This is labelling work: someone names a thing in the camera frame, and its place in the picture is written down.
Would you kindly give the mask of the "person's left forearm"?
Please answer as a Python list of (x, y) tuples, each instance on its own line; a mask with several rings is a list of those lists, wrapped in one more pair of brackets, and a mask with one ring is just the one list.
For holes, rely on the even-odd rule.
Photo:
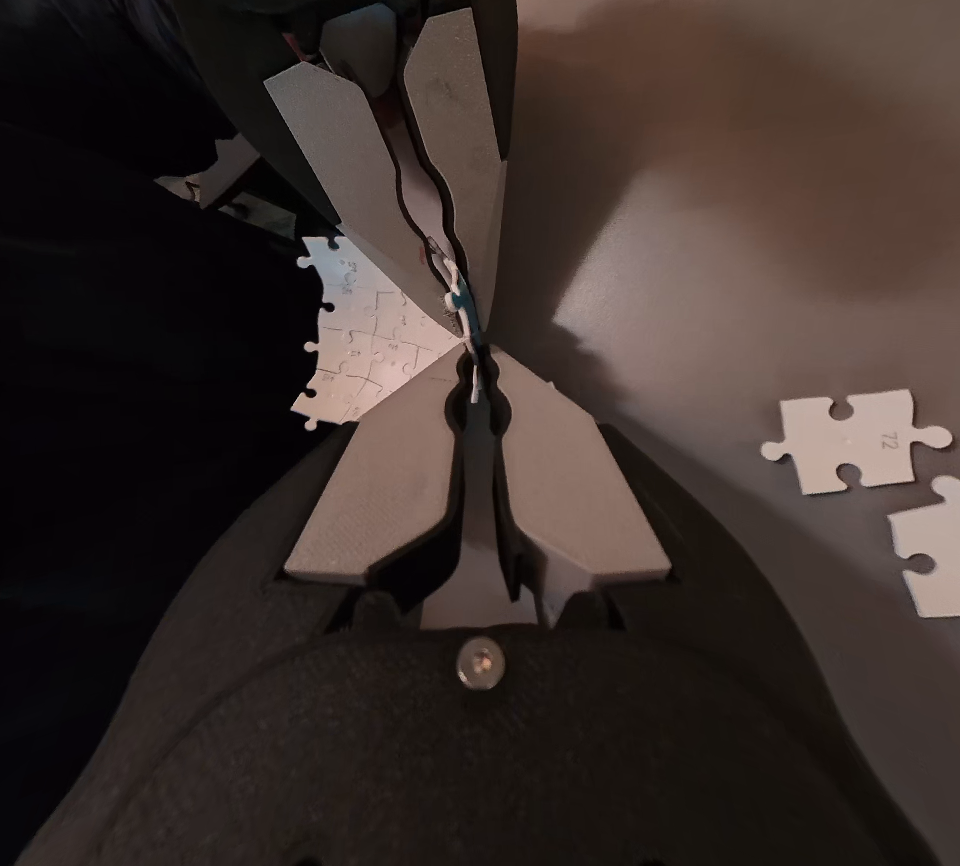
[(150, 179), (186, 176), (233, 139), (170, 0), (1, 0), (2, 123)]

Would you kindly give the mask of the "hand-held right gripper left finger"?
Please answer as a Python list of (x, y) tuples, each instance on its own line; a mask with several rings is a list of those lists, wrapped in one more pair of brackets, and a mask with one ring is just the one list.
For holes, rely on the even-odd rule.
[(284, 563), (298, 581), (388, 593), (407, 612), (460, 558), (474, 365), (458, 346), (354, 427)]

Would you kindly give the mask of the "partly built puzzle ball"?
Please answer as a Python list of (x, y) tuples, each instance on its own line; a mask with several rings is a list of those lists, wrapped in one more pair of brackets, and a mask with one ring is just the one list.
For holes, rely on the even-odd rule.
[(316, 339), (304, 350), (316, 370), (291, 410), (306, 430), (354, 422), (440, 358), (477, 361), (474, 305), (455, 262), (438, 258), (441, 321), (429, 317), (345, 236), (305, 237), (297, 260), (322, 281)]

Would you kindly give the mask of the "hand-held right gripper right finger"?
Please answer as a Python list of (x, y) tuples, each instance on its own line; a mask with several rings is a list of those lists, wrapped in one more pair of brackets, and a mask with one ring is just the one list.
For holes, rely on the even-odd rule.
[(554, 627), (576, 594), (666, 579), (671, 560), (594, 417), (496, 346), (486, 370), (510, 596), (526, 587)]

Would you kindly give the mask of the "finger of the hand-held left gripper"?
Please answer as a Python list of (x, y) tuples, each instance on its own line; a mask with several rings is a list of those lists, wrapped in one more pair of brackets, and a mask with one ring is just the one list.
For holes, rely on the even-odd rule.
[(342, 232), (417, 307), (462, 335), (446, 309), (446, 285), (402, 208), (399, 175), (362, 88), (301, 62), (265, 89), (341, 221)]
[(403, 68), (403, 85), (429, 168), (451, 203), (453, 238), (486, 332), (498, 277), (507, 162), (499, 151), (474, 13), (429, 17)]

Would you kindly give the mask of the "person's dark-clothed torso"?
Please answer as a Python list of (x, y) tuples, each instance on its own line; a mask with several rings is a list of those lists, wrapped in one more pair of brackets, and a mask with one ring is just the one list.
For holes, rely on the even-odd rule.
[(109, 726), (214, 541), (311, 441), (292, 240), (2, 124), (1, 856)]

